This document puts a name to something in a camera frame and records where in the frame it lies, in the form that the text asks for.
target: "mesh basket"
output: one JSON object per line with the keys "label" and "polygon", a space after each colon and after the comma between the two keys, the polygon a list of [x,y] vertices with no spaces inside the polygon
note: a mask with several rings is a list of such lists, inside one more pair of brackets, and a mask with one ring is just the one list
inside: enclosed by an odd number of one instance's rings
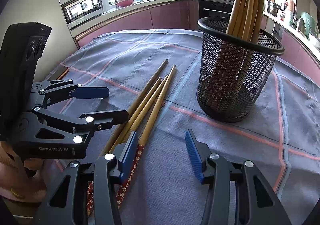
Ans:
{"label": "mesh basket", "polygon": [[236,122],[249,113],[284,48],[264,30],[258,44],[227,35],[228,23],[222,17],[198,21],[203,40],[197,99],[210,117]]}

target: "window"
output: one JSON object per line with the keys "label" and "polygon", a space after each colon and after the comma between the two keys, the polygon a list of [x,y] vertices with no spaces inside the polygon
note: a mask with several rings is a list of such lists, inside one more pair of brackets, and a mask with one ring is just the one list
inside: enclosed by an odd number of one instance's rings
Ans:
{"label": "window", "polygon": [[100,9],[98,0],[74,0],[62,6],[67,23]]}

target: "pot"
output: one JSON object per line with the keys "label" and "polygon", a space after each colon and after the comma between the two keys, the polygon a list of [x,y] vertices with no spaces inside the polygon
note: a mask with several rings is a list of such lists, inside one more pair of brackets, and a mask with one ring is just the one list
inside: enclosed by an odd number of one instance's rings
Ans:
{"label": "pot", "polygon": [[287,3],[287,10],[290,10],[291,12],[295,12],[296,4],[292,0],[286,0]]}
{"label": "pot", "polygon": [[278,10],[281,9],[280,5],[277,5],[276,3],[268,0],[268,8],[267,8],[267,12],[272,14],[273,16],[277,16],[278,15]]}

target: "built-in oven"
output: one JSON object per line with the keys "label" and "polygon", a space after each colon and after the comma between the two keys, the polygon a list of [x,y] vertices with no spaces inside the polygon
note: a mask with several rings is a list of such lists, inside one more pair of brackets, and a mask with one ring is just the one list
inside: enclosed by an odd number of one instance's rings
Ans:
{"label": "built-in oven", "polygon": [[199,0],[199,18],[216,16],[230,18],[233,2],[225,0]]}

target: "cooking pot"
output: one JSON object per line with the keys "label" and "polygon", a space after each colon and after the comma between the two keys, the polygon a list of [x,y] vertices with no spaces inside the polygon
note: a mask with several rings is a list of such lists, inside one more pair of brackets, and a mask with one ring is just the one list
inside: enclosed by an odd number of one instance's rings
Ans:
{"label": "cooking pot", "polygon": [[268,13],[272,14],[273,16],[277,16],[279,9],[281,9],[280,5],[277,5],[276,3],[268,0],[268,8],[267,8]]}

